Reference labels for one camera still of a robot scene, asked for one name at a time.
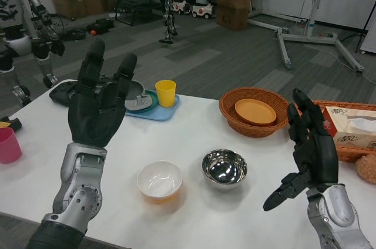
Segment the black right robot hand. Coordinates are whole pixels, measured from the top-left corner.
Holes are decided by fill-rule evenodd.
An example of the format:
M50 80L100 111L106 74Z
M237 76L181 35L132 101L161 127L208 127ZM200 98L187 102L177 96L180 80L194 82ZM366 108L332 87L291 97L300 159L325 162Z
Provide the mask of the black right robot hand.
M293 99L294 103L287 108L288 133L295 143L293 158L298 172L281 180L281 186L264 202L264 211L295 198L305 189L338 183L338 155L332 137L324 128L319 105L300 89L293 90Z

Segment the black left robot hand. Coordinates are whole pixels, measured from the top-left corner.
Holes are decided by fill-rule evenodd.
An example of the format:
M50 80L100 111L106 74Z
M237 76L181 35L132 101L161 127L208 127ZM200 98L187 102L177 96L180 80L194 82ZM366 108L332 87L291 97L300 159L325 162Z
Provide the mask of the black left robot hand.
M120 127L125 100L137 64L137 56L125 56L113 78L99 93L100 71L104 63L105 42L95 39L82 62L68 110L68 123L75 143L106 147Z

